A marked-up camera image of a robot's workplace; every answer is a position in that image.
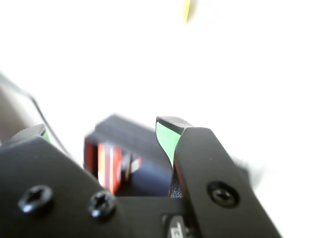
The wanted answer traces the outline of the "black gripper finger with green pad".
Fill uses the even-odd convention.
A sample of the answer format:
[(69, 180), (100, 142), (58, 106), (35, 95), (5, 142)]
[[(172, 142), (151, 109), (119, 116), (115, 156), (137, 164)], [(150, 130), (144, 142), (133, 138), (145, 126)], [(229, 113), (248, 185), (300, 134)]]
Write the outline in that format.
[(160, 116), (156, 136), (201, 237), (279, 237), (248, 180), (210, 129)]
[(129, 238), (121, 211), (93, 199), (98, 181), (42, 136), (25, 129), (0, 148), (3, 238)]

